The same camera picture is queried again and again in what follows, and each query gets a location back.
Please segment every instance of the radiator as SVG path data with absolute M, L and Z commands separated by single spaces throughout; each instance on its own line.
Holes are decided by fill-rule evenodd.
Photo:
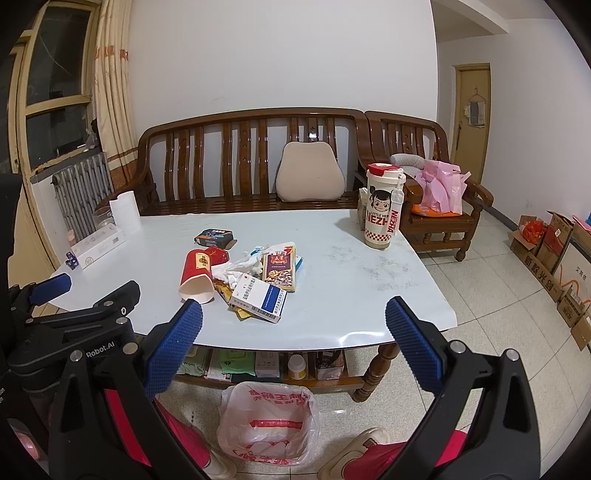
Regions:
M 76 241 L 96 231 L 92 214 L 99 202 L 113 193 L 113 182 L 104 153 L 78 161 L 57 172 L 51 179 L 57 203 L 68 230 Z

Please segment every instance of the coffee table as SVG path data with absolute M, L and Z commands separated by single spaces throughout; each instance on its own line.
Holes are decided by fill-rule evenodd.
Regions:
M 142 217 L 142 228 L 124 244 L 84 270 L 62 265 L 72 278 L 71 290 L 52 303 L 64 310 L 88 308 L 112 290 L 135 280 L 141 298 L 129 318 L 138 334 L 169 321 L 181 306 L 178 285 L 193 239 L 206 228 L 232 230 L 237 239 L 229 251 L 237 260 L 255 246 L 294 242 L 303 264 L 297 291 L 287 296 L 279 323 L 257 318 L 240 322 L 216 294 L 203 307 L 203 328 L 196 344 L 253 351 L 313 352 L 379 345 L 362 377 L 302 381 L 313 391 L 355 390 L 365 401 L 399 352 L 384 320 L 387 301 L 400 295 L 421 320 L 447 330 L 456 315 L 399 233 L 386 250 L 363 243 L 356 210 L 286 210 L 272 212 L 187 214 Z M 178 380 L 225 388 L 231 383 L 178 375 Z

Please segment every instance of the hanger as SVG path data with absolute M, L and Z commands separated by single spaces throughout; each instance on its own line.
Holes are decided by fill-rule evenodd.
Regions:
M 468 99 L 468 101 L 469 101 L 469 102 L 473 102 L 475 98 L 479 98 L 479 99 L 480 99 L 479 101 L 481 101 L 481 102 L 486 102 L 486 98 L 484 98 L 482 95 L 480 95 L 480 94 L 478 93 L 478 88 L 476 88 L 476 87 L 474 87 L 474 95 L 472 95 L 472 96 L 471 96 L 471 97 Z

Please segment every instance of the wooden table leg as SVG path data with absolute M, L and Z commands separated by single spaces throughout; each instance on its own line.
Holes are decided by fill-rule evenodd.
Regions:
M 382 381 L 386 372 L 390 369 L 390 364 L 398 354 L 400 353 L 400 347 L 397 343 L 384 343 L 378 347 L 378 354 L 371 360 L 363 381 L 365 384 L 362 388 L 358 388 L 353 392 L 353 400 L 355 402 L 366 401 L 372 392 L 378 388 L 379 383 Z

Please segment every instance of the person's leg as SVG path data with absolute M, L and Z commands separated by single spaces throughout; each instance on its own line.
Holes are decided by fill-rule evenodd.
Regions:
M 456 458 L 462 446 L 466 441 L 466 434 L 460 430 L 452 433 L 445 450 L 437 461 L 436 466 L 447 463 Z M 374 480 L 389 467 L 390 463 L 402 451 L 406 442 L 393 443 L 391 445 L 372 445 L 368 451 L 359 459 L 349 462 L 343 468 L 343 478 L 345 480 Z
M 358 461 L 365 456 L 368 449 L 374 446 L 383 446 L 390 443 L 389 433 L 381 428 L 375 427 L 365 430 L 355 440 L 348 444 L 345 449 L 340 452 L 335 458 L 326 463 L 319 471 L 319 480 L 341 480 L 345 478 L 343 471 L 345 466 Z M 363 475 L 358 476 L 359 479 L 370 479 L 371 471 L 374 469 L 373 465 L 368 465 L 367 462 Z
M 119 433 L 127 454 L 144 465 L 150 466 L 138 439 L 129 423 L 118 393 L 115 390 L 105 390 L 105 397 L 111 416 Z M 187 454 L 198 464 L 212 479 L 229 479 L 236 475 L 236 466 L 220 453 L 213 450 L 198 432 L 177 420 L 162 404 L 155 402 L 160 415 L 167 423 L 170 431 L 175 435 Z
M 452 434 L 437 465 L 449 462 L 460 453 L 466 434 Z M 394 461 L 406 442 L 389 443 L 382 428 L 369 429 L 359 435 L 345 450 L 318 472 L 319 480 L 376 480 Z

